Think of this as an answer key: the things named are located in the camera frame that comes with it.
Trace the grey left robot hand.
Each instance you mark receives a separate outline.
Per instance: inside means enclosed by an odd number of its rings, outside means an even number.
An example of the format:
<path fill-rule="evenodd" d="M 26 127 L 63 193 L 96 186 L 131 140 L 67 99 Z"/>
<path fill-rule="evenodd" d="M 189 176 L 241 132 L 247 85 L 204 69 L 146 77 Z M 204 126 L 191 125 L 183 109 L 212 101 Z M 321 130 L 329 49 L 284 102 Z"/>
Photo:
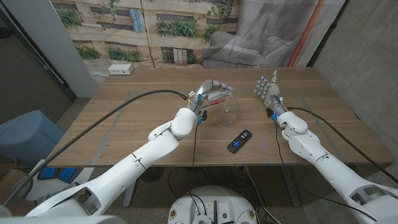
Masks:
<path fill-rule="evenodd" d="M 205 100 L 214 102 L 220 100 L 222 97 L 231 96 L 233 87 L 214 80 L 206 80 L 201 86 L 188 94 L 186 108 L 194 111 L 199 108 L 199 104 Z"/>

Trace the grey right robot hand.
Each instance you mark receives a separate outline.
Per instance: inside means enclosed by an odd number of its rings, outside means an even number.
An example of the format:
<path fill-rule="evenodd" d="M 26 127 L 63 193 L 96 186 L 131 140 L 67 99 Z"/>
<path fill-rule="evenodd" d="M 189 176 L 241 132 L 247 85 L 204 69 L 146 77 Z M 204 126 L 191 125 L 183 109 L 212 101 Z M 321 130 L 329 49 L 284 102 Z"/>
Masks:
<path fill-rule="evenodd" d="M 276 81 L 277 70 L 274 70 L 271 81 L 262 76 L 261 80 L 257 81 L 256 89 L 254 89 L 254 92 L 264 101 L 268 118 L 278 118 L 281 114 L 287 112 Z"/>

